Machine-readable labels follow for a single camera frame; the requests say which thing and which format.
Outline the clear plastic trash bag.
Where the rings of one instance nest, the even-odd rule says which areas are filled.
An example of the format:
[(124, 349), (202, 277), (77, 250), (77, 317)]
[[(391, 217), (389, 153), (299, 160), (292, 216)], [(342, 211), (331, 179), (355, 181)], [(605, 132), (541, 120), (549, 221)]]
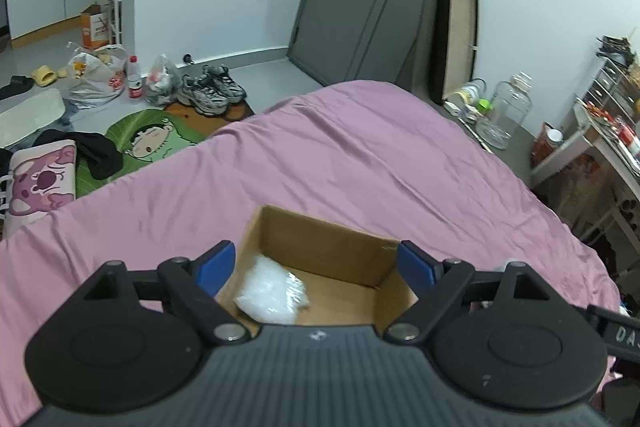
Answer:
[(176, 65), (165, 54), (160, 54), (154, 60), (143, 83), (145, 100), (155, 107), (164, 107), (175, 102), (180, 81)]

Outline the green cartoon floor mat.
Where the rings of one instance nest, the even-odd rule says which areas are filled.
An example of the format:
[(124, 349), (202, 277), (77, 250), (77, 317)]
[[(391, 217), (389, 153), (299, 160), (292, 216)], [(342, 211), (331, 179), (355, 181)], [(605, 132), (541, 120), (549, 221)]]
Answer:
[(112, 124), (105, 136), (122, 154), (122, 168), (98, 180), (82, 160), (76, 170), (77, 198), (205, 140), (204, 134), (188, 127), (182, 118), (159, 109), (128, 115)]

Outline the brown cardboard box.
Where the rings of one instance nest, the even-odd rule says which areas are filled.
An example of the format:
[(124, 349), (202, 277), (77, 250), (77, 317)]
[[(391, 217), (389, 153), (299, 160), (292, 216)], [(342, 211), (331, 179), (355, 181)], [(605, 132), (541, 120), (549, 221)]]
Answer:
[(264, 255), (306, 286), (309, 305), (298, 312), (298, 325), (372, 325), (381, 334), (416, 302), (397, 269), (398, 245), (396, 239), (262, 206), (247, 223), (233, 274), (216, 300), (257, 333), (260, 324), (241, 311), (234, 298), (255, 257)]

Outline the black framed board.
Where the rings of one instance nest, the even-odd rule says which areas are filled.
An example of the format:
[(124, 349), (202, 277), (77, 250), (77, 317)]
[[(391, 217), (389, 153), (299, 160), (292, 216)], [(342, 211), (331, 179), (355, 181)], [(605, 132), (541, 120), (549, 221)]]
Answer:
[(427, 91), (431, 100), (446, 98), (473, 78), (477, 54), (478, 0), (436, 0)]

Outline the pink bed sheet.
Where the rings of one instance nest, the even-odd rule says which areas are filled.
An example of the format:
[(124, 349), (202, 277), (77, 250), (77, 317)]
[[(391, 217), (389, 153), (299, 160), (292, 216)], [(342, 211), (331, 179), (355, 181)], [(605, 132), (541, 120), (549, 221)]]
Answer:
[(3, 239), (2, 424), (38, 410), (26, 343), (102, 263), (151, 269), (239, 242), (265, 205), (477, 269), (521, 260), (570, 303), (620, 303), (598, 255), (458, 124), (393, 84), (349, 81), (227, 124)]

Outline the small drawer organizer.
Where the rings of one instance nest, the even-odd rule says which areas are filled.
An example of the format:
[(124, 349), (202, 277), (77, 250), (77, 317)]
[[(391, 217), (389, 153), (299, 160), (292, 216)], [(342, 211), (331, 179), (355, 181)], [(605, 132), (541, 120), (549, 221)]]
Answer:
[(596, 56), (596, 64), (582, 101), (606, 110), (613, 117), (637, 122), (639, 87), (610, 58)]

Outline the red label water bottle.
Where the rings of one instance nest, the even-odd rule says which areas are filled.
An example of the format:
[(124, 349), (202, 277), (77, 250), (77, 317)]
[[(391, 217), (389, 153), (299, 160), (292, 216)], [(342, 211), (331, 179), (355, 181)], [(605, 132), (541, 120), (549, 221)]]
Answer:
[(138, 58), (135, 55), (130, 55), (128, 58), (126, 74), (129, 98), (141, 98), (143, 91), (142, 77)]

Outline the clear bag of white stuffing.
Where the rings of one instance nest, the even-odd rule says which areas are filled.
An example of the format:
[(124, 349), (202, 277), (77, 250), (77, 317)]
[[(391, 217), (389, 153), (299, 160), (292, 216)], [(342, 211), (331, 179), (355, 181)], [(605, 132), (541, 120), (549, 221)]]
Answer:
[(255, 258), (233, 301), (260, 324), (294, 325), (299, 310), (309, 306), (305, 283), (263, 255)]

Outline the white printed plastic bag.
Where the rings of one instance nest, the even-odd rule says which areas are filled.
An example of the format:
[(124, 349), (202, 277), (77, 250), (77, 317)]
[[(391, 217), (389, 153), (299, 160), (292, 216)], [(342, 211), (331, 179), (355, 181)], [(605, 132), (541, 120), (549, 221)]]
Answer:
[(125, 88), (127, 58), (120, 44), (107, 44), (96, 50), (78, 46), (65, 67), (68, 86), (63, 98), (78, 109), (113, 101)]

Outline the black desk with white legs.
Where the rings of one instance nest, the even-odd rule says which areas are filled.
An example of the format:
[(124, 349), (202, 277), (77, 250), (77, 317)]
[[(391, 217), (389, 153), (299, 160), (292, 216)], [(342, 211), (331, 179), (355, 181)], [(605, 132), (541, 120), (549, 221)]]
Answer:
[(562, 143), (530, 173), (529, 186), (541, 195), (588, 245), (605, 237), (616, 251), (639, 252), (639, 177), (622, 143), (579, 98), (568, 113)]

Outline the black clothing on floor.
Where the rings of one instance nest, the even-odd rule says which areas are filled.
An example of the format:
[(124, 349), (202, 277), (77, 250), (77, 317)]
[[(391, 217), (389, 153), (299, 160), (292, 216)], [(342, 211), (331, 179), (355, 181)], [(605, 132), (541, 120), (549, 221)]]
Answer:
[(72, 140), (77, 148), (77, 160), (85, 161), (93, 179), (105, 180), (122, 170), (124, 155), (116, 145), (101, 133), (66, 132), (49, 129), (40, 133), (34, 145), (43, 145), (61, 140)]

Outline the large clear plastic jar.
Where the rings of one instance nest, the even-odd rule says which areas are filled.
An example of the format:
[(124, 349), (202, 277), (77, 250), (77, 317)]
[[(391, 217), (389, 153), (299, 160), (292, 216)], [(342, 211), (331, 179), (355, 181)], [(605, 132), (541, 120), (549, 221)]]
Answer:
[(505, 150), (514, 132), (529, 113), (532, 78), (525, 72), (501, 81), (490, 99), (488, 113), (476, 124), (477, 134), (497, 150)]

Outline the orange white cardboard box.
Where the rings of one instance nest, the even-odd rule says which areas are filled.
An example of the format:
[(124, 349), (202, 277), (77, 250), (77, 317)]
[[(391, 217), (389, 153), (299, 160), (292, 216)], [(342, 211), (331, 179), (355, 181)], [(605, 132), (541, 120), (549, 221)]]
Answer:
[(80, 13), (82, 45), (90, 50), (99, 49), (111, 42), (108, 14), (102, 6), (93, 3)]

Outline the black slipper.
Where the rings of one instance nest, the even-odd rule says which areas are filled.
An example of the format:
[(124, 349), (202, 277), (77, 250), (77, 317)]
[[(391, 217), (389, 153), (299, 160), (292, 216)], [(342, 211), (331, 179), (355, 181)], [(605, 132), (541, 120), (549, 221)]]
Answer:
[(0, 89), (0, 101), (24, 94), (34, 87), (35, 80), (32, 77), (14, 75), (10, 82)]

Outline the grey sneakers pair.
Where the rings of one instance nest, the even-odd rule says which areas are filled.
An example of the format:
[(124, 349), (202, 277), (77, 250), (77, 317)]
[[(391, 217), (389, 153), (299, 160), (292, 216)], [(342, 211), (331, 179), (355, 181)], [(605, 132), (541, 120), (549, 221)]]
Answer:
[(205, 117), (219, 117), (246, 99), (246, 91), (224, 65), (204, 66), (199, 76), (184, 75), (177, 101)]

